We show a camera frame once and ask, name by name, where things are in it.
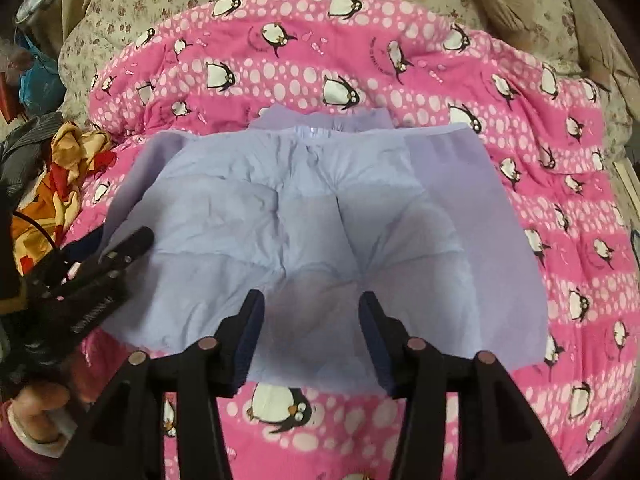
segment finger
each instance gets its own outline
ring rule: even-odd
[[[63,407],[69,391],[60,384],[33,383],[25,386],[12,402],[15,420],[36,442],[55,442],[60,431],[45,411]]]
[[[69,390],[61,384],[37,382],[25,386],[14,400],[22,416],[38,415],[62,408],[69,402]]]

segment black cable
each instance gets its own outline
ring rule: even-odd
[[[53,241],[53,238],[51,238],[51,236],[49,235],[49,233],[47,233],[44,227],[38,224],[33,218],[28,217],[27,215],[25,215],[24,213],[21,213],[20,211],[14,211],[14,216],[31,224],[38,231],[40,231],[42,236],[44,236],[47,239],[47,242],[49,242],[49,244],[53,248],[53,251],[56,253],[58,258],[60,259],[60,262],[66,267],[67,262],[64,255],[62,254],[62,251],[60,250],[59,247],[57,247],[56,243]],[[69,281],[69,275],[66,272],[65,272],[65,277],[66,277],[66,280]]]

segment white polka dot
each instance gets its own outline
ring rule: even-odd
[[[273,87],[273,96],[278,101],[282,101],[286,93],[287,91],[285,90],[284,85],[281,83],[276,83],[276,85]]]
[[[392,399],[385,399],[373,412],[373,425],[376,428],[387,428],[396,420],[398,404]]]
[[[402,106],[402,96],[398,90],[393,90],[391,92],[391,103],[396,108],[400,108]]]
[[[410,4],[409,2],[403,0],[400,3],[400,12],[402,12],[403,14],[411,14],[412,12],[414,12],[414,6],[412,6],[412,4]]]
[[[334,422],[338,423],[340,422],[342,419],[344,418],[344,408],[340,407],[337,410],[335,410],[334,413]]]
[[[429,106],[431,107],[431,110],[433,110],[434,112],[437,112],[440,110],[440,99],[438,99],[437,95],[429,96]]]
[[[458,397],[454,396],[447,399],[447,423],[453,422],[458,418]]]
[[[376,446],[374,446],[373,444],[369,444],[368,446],[365,446],[364,449],[362,450],[362,456],[364,458],[371,458],[372,456],[374,456],[376,453]]]
[[[316,80],[318,79],[318,76],[316,75],[316,71],[310,66],[304,69],[302,73],[302,77],[305,78],[305,81],[307,83],[315,83]]]
[[[418,109],[418,122],[420,124],[427,124],[429,122],[429,114],[424,108]]]
[[[289,91],[293,95],[300,95],[300,83],[297,79],[294,79],[293,81],[291,81],[291,83],[289,83]]]
[[[226,406],[226,412],[229,416],[236,416],[238,414],[238,405],[235,402],[231,401]]]
[[[354,434],[364,422],[365,413],[362,408],[354,408],[344,418],[344,429],[350,435]]]
[[[353,453],[353,440],[349,439],[340,446],[340,454],[346,456],[351,453]]]
[[[291,443],[299,451],[313,451],[319,445],[318,438],[310,433],[296,433]]]
[[[398,435],[394,435],[388,438],[385,445],[382,448],[382,457],[385,460],[391,462],[396,455],[396,448],[398,447]]]
[[[391,2],[385,2],[382,4],[382,13],[387,16],[391,16],[394,12],[396,12],[396,7]]]
[[[274,67],[271,63],[265,63],[264,67],[262,68],[262,73],[264,74],[265,78],[271,79],[276,75],[276,67]]]
[[[435,32],[435,28],[433,27],[432,23],[427,23],[422,28],[422,35],[426,40],[430,40],[431,38],[433,38],[434,32]]]
[[[415,23],[412,23],[404,34],[408,38],[410,38],[411,40],[413,38],[417,38],[418,37],[418,26]]]

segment tan pillow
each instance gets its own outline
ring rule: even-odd
[[[569,0],[481,0],[502,40],[543,60],[577,63],[578,41]]]

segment colorful fabric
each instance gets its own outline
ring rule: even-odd
[[[593,83],[560,79],[533,56],[406,1],[219,0],[150,28],[116,56],[94,79],[89,112],[135,152],[169,127],[244,129],[276,101],[332,114],[388,107],[397,125],[462,121],[478,133],[548,295],[546,359],[513,377],[576,470],[625,405],[640,321],[634,257],[600,156]],[[127,169],[114,167],[87,191]],[[74,236],[91,227],[83,223]],[[247,384],[219,401],[236,478],[279,476],[285,460],[305,478],[388,476],[401,402],[274,390],[267,398],[275,404],[302,395],[313,415],[272,433],[278,425],[255,416],[254,390]],[[451,397],[445,478],[454,475],[457,419]]]
[[[51,167],[36,188],[34,200],[20,211],[36,220],[60,244],[80,211],[78,185],[85,176],[113,162],[111,137],[105,132],[83,133],[73,123],[63,124],[51,141]],[[28,272],[51,250],[42,233],[25,220],[12,222],[14,257],[21,274]]]

